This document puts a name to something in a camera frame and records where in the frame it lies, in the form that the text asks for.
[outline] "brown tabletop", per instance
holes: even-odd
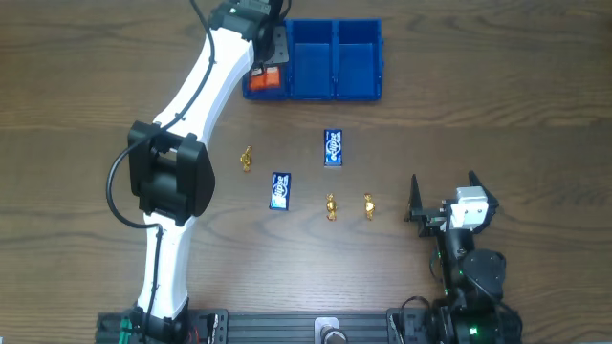
[[[434,240],[403,222],[410,176],[437,206],[473,169],[501,203],[476,245],[506,255],[505,301],[524,341],[611,340],[612,3],[295,0],[290,17],[381,17],[382,100],[233,92],[209,145],[217,184],[191,242],[190,306],[385,310],[443,297],[427,266]],[[132,122],[174,97],[203,39],[187,1],[0,3],[5,342],[91,343],[98,312],[138,297],[144,233],[108,211],[106,175]],[[344,130],[339,170],[322,167],[329,127]],[[274,171],[292,173],[289,212],[268,209]],[[127,177],[124,165],[117,203],[140,220]]]

